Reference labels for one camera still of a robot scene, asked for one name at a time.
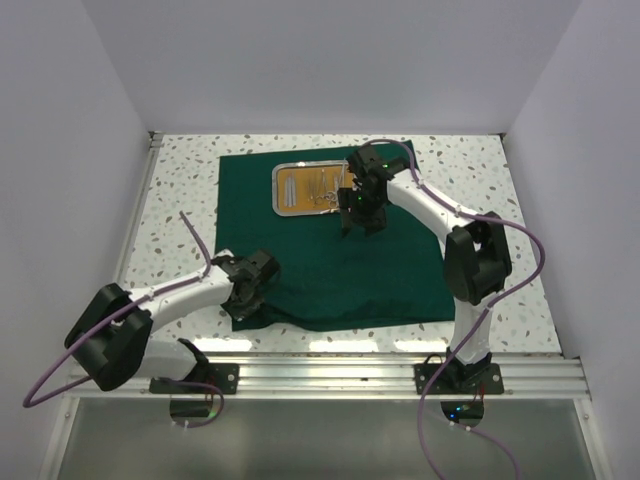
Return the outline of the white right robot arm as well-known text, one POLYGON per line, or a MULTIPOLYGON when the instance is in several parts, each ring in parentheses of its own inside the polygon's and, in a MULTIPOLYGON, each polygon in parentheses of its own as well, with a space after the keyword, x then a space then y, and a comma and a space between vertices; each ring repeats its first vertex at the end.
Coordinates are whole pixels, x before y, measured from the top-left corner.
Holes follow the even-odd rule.
POLYGON ((512 273, 504 227, 495 213, 476 212, 430 189, 411 161, 384 159, 371 145, 346 162, 353 184, 337 194, 341 230, 353 226, 372 235, 385 229, 388 205, 401 208, 430 230, 444 247, 445 284, 455 303, 454 334, 440 367, 423 365, 422 393, 472 393, 493 368, 489 347, 490 301, 512 273))

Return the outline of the steel forceps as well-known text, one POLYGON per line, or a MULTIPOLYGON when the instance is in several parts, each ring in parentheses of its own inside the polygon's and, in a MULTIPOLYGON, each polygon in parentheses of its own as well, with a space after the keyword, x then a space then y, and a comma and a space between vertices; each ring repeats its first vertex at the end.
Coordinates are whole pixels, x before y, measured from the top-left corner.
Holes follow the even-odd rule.
POLYGON ((307 186, 308 186, 310 201, 313 204, 316 204, 318 202, 318 198, 321 196, 320 194, 321 180, 315 171, 311 171, 309 173, 307 186))

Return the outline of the steel surgical scissors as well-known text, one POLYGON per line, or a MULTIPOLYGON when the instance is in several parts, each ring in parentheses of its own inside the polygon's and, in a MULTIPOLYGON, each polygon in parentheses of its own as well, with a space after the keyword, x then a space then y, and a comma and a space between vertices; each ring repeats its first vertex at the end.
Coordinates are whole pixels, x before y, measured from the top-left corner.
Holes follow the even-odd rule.
POLYGON ((318 177, 321 180, 321 187, 320 187, 321 196, 318 198, 318 202, 315 205, 320 205, 322 203, 326 203, 328 206, 334 205, 336 194, 333 190, 329 189, 326 170, 321 169, 318 177))

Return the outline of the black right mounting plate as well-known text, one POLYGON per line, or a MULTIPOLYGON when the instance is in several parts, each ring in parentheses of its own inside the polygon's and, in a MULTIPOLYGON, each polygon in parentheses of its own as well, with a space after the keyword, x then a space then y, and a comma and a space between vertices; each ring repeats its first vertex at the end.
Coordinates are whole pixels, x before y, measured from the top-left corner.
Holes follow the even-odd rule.
MULTIPOLYGON (((421 395, 439 369, 439 363, 413 365, 416 392, 421 395)), ((448 364, 444 371, 428 388, 427 395, 501 395, 505 393, 502 374, 498 364, 485 366, 456 366, 448 364)))

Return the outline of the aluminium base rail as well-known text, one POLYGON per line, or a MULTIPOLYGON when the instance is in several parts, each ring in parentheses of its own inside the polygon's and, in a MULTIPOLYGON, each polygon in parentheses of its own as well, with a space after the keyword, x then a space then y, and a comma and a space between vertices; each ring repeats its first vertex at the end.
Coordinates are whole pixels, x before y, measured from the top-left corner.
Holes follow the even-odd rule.
MULTIPOLYGON (((235 399, 417 400, 427 383, 424 354, 213 354, 237 373, 235 399)), ((435 385, 430 400, 465 398, 588 399, 582 364, 557 355, 496 354, 496 365, 457 396, 435 385)))

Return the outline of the dark green surgical cloth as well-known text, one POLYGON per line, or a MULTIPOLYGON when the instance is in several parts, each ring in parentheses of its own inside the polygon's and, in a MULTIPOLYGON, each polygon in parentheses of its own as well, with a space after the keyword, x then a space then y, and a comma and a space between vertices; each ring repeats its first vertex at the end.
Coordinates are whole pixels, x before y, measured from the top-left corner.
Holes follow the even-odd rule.
POLYGON ((342 236, 336 214, 282 217, 272 207, 272 171, 285 163, 343 160, 353 147, 223 156, 219 164, 216 251, 258 249, 281 266, 260 309, 235 332, 284 323, 315 332, 451 321, 454 299, 436 236, 388 206, 387 227, 342 236))

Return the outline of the steel hemostat clamp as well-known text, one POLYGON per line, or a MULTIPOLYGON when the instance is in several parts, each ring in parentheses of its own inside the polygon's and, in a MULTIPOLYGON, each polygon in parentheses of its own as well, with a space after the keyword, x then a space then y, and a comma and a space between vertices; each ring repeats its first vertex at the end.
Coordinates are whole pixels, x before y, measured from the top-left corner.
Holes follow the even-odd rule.
POLYGON ((346 164, 344 162, 340 164, 335 164, 331 166, 332 170, 330 172, 326 171, 329 189, 333 190, 336 194, 335 196, 335 204, 332 206, 328 206, 330 209, 335 209, 338 207, 338 192, 343 187, 344 177, 346 174, 346 164))

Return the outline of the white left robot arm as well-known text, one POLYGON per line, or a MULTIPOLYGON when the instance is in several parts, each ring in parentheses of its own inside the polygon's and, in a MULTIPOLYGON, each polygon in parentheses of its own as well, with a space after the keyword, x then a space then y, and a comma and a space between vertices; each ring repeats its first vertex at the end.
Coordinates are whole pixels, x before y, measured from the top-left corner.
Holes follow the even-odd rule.
POLYGON ((154 333, 207 307, 246 320, 260 311, 266 286, 279 273, 280 264, 264 249, 247 257, 224 250, 200 269, 154 286, 126 290, 108 284, 90 301, 64 347, 103 391, 149 378, 197 392, 213 379, 206 355, 189 340, 162 341, 154 333))

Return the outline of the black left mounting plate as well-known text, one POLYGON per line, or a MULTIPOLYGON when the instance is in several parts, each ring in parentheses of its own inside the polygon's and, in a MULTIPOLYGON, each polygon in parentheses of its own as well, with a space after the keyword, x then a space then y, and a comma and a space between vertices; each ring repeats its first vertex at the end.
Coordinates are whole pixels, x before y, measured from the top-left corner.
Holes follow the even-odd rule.
POLYGON ((210 386, 216 387, 223 395, 237 392, 240 366, 237 363, 212 363, 196 366, 184 380, 154 378, 149 385, 152 394, 205 394, 211 393, 210 386))

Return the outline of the black mounting plate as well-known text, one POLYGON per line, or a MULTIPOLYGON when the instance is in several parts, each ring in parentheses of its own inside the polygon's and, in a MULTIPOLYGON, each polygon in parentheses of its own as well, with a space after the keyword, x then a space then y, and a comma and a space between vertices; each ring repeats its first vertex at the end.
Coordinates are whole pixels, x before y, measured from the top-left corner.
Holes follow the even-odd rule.
POLYGON ((216 387, 223 395, 237 392, 240 366, 237 363, 212 363, 196 366, 184 380, 154 378, 149 385, 152 394, 205 394, 211 393, 210 386, 216 387))
MULTIPOLYGON (((416 392, 421 395, 439 369, 439 363, 413 365, 416 392)), ((498 364, 485 366, 456 366, 448 364, 444 371, 428 388, 427 395, 501 395, 505 393, 502 374, 498 364)))

